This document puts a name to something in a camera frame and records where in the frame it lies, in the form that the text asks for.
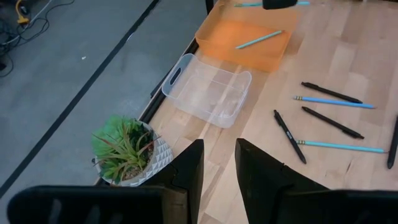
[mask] black stripe on floor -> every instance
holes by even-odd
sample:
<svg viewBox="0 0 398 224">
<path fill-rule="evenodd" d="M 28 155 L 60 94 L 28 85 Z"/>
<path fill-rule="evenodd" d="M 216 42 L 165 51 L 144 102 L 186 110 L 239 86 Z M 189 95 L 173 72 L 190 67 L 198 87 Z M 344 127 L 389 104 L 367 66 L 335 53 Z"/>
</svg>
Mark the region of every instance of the black stripe on floor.
<svg viewBox="0 0 398 224">
<path fill-rule="evenodd" d="M 150 14 L 150 12 L 156 7 L 157 3 L 160 0 L 153 0 L 151 4 L 147 7 L 147 9 L 141 14 L 138 20 L 132 25 L 132 27 L 127 31 L 127 33 L 123 36 L 123 38 L 119 41 L 119 43 L 115 46 L 115 48 L 109 53 L 109 55 L 105 58 L 105 60 L 99 65 L 94 74 L 88 79 L 85 85 L 81 88 L 81 90 L 76 94 L 76 96 L 71 100 L 68 106 L 62 111 L 60 116 L 54 121 L 51 127 L 47 130 L 47 132 L 43 135 L 43 137 L 36 143 L 36 145 L 30 150 L 28 155 L 26 155 L 25 159 L 18 165 L 18 167 L 14 170 L 14 172 L 8 177 L 5 183 L 0 187 L 0 198 L 4 196 L 4 194 L 8 191 L 8 189 L 13 185 L 13 183 L 17 180 L 20 174 L 26 169 L 26 167 L 32 162 L 33 158 L 40 152 L 45 143 L 51 138 L 54 132 L 60 127 L 63 121 L 67 118 L 67 116 L 72 112 L 75 106 L 79 103 L 79 101 L 83 98 L 83 96 L 87 93 L 90 87 L 94 84 L 97 78 L 102 74 L 105 68 L 109 65 L 112 59 L 116 56 L 116 54 L 120 51 L 120 49 L 127 42 L 130 35 L 132 35 L 138 27 L 144 22 L 145 18 Z"/>
</svg>

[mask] clear plastic container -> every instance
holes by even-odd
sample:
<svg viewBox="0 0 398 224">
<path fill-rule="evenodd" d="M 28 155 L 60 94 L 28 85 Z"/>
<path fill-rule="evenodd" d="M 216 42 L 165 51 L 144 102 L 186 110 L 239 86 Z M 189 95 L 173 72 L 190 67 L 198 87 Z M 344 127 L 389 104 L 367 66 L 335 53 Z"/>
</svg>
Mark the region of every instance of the clear plastic container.
<svg viewBox="0 0 398 224">
<path fill-rule="evenodd" d="M 294 8 L 234 7 L 235 3 L 237 1 L 219 0 L 215 4 L 195 34 L 200 50 L 205 55 L 266 72 L 277 70 L 296 28 L 299 12 Z M 279 30 L 282 31 L 279 35 L 235 49 Z"/>
<path fill-rule="evenodd" d="M 186 54 L 167 76 L 162 92 L 178 109 L 229 128 L 243 106 L 250 83 L 250 72 L 227 72 Z"/>
</svg>

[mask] gray floor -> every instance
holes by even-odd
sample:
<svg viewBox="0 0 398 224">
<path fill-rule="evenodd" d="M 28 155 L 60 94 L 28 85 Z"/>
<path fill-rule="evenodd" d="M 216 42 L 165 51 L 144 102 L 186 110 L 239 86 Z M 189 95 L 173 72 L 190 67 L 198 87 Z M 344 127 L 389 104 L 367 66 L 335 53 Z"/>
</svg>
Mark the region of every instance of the gray floor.
<svg viewBox="0 0 398 224">
<path fill-rule="evenodd" d="M 0 183 L 150 4 L 136 2 L 76 0 L 51 14 L 46 33 L 12 52 L 15 69 L 0 79 Z M 6 223 L 9 199 L 26 187 L 95 181 L 91 132 L 111 114 L 140 115 L 150 92 L 178 60 L 205 15 L 202 0 L 158 4 L 0 200 L 0 223 Z"/>
</svg>

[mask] yellow cable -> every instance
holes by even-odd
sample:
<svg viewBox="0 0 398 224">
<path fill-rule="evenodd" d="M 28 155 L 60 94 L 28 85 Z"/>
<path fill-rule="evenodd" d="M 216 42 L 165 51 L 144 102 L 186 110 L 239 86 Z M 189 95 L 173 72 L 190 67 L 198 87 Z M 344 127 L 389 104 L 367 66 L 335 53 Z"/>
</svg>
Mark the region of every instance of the yellow cable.
<svg viewBox="0 0 398 224">
<path fill-rule="evenodd" d="M 19 12 L 19 4 L 22 2 L 22 0 L 18 0 L 17 3 L 15 3 L 15 10 L 17 11 L 18 14 L 18 20 L 17 22 L 19 24 L 26 24 L 29 22 L 29 19 L 24 17 L 21 12 Z"/>
</svg>

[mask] blue pencil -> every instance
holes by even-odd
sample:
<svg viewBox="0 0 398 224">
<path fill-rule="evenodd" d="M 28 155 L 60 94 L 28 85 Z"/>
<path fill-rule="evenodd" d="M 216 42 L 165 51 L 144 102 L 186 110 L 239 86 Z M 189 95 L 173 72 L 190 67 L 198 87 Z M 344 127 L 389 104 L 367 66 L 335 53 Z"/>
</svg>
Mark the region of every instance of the blue pencil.
<svg viewBox="0 0 398 224">
<path fill-rule="evenodd" d="M 260 42 L 260 41 L 262 41 L 262 40 L 268 39 L 268 38 L 270 38 L 270 37 L 273 37 L 273 36 L 278 35 L 278 34 L 281 34 L 281 33 L 282 33 L 281 30 L 279 30 L 279 31 L 277 31 L 277 32 L 273 32 L 273 33 L 271 33 L 271 34 L 265 35 L 264 37 L 260 37 L 260 38 L 258 38 L 258 39 L 256 39 L 256 40 L 252 40 L 252 41 L 250 41 L 250 42 L 247 42 L 247 43 L 245 43 L 245 44 L 242 44 L 242 45 L 240 45 L 240 46 L 237 46 L 236 49 L 242 49 L 242 48 L 244 48 L 244 47 L 247 47 L 247 46 L 249 46 L 249 45 L 255 44 L 255 43 L 257 43 L 257 42 Z"/>
<path fill-rule="evenodd" d="M 375 106 L 369 105 L 366 103 L 352 103 L 352 102 L 347 102 L 347 101 L 328 100 L 328 99 L 306 97 L 306 96 L 294 96 L 293 99 L 309 101 L 309 102 L 316 102 L 316 103 L 330 103 L 330 104 L 334 104 L 334 105 L 355 106 L 355 107 L 362 107 L 362 108 L 368 108 L 368 109 L 376 109 Z"/>
<path fill-rule="evenodd" d="M 310 2 L 308 1 L 300 1 L 297 2 L 296 6 L 309 6 Z M 262 6 L 262 2 L 255 2 L 255 3 L 235 3 L 234 7 L 258 7 Z"/>
<path fill-rule="evenodd" d="M 303 141 L 303 140 L 296 140 L 296 141 L 297 141 L 297 144 L 303 144 L 306 146 L 332 147 L 332 148 L 337 148 L 337 149 L 349 149 L 349 150 L 355 150 L 355 151 L 376 152 L 376 153 L 384 152 L 384 150 L 380 149 L 380 148 L 348 146 L 348 145 L 343 145 L 343 144 L 331 144 L 331 143 Z"/>
</svg>

